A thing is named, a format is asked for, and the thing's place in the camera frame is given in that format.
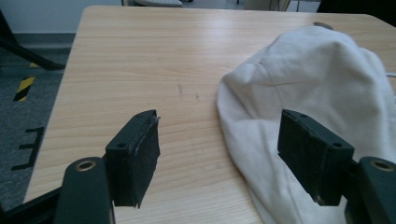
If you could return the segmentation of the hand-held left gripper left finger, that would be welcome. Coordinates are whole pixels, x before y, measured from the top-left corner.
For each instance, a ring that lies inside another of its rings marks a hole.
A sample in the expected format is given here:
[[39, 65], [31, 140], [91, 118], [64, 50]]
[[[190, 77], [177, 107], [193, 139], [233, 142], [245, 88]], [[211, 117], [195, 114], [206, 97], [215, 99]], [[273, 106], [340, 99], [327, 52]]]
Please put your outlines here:
[[161, 155], [158, 126], [155, 109], [141, 112], [107, 144], [106, 168], [116, 206], [141, 206]]

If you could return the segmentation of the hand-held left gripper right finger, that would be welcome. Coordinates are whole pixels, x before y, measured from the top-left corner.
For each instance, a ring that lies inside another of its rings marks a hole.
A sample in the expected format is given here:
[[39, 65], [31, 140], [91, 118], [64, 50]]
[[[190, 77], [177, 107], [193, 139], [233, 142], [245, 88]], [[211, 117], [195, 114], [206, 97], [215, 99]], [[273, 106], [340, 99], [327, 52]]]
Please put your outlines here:
[[306, 114], [283, 109], [277, 150], [315, 203], [340, 203], [342, 173], [352, 161], [352, 145]]

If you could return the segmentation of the white hooded sweatshirt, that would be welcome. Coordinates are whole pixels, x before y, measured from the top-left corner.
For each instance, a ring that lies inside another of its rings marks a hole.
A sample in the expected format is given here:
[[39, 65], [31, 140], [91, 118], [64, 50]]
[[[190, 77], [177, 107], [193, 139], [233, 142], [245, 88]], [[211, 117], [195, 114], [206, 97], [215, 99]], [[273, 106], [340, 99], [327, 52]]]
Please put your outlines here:
[[279, 36], [222, 78], [218, 111], [227, 148], [264, 224], [346, 224], [320, 206], [277, 154], [283, 109], [304, 113], [355, 148], [396, 162], [396, 100], [380, 59], [350, 36], [305, 26]]

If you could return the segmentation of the black floor tape marking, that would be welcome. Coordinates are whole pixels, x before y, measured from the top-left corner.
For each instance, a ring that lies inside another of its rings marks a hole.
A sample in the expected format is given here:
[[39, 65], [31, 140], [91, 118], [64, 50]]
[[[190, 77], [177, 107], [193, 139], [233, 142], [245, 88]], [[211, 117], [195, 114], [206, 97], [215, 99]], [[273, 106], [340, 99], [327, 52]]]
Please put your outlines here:
[[41, 146], [41, 142], [42, 142], [42, 139], [44, 136], [44, 131], [45, 131], [44, 127], [38, 127], [38, 128], [34, 128], [34, 129], [26, 129], [25, 130], [26, 133], [35, 133], [35, 141], [33, 143], [22, 144], [19, 146], [19, 149], [30, 149], [31, 150], [29, 160], [26, 163], [12, 166], [11, 167], [12, 171], [31, 168], [35, 165], [35, 160], [36, 160], [38, 151]]

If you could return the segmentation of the yellow black hazard tape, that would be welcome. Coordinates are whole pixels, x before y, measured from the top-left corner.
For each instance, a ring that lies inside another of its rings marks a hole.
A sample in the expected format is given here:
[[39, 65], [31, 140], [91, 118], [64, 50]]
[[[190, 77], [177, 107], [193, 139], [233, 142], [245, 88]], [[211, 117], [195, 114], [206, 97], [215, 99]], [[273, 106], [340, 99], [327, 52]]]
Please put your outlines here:
[[15, 102], [23, 102], [26, 100], [27, 94], [35, 81], [35, 77], [24, 78], [14, 96]]

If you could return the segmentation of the black metal stand leg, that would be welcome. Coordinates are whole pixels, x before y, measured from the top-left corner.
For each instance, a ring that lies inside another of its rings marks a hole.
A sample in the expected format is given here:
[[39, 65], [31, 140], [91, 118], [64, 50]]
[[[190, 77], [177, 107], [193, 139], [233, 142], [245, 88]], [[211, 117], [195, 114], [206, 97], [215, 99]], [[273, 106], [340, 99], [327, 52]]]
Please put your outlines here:
[[65, 69], [65, 65], [48, 60], [18, 43], [0, 9], [0, 48], [3, 48], [30, 63], [34, 63], [46, 70]]

